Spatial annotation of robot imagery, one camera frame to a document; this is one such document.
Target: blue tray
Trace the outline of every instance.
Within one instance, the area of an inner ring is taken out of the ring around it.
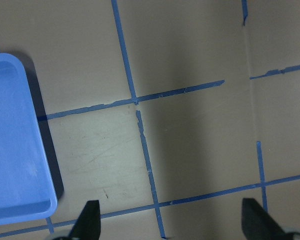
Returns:
[[[0,53],[0,225],[47,218],[56,208],[25,69]]]

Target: blue plastic bin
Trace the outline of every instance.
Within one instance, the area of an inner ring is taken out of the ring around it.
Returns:
[[[47,218],[56,208],[25,69],[0,53],[0,225]]]

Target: floor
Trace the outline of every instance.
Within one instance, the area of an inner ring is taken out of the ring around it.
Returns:
[[[101,240],[243,240],[244,197],[300,230],[300,1],[0,0],[0,53],[34,63],[65,188],[0,240],[95,199]]]

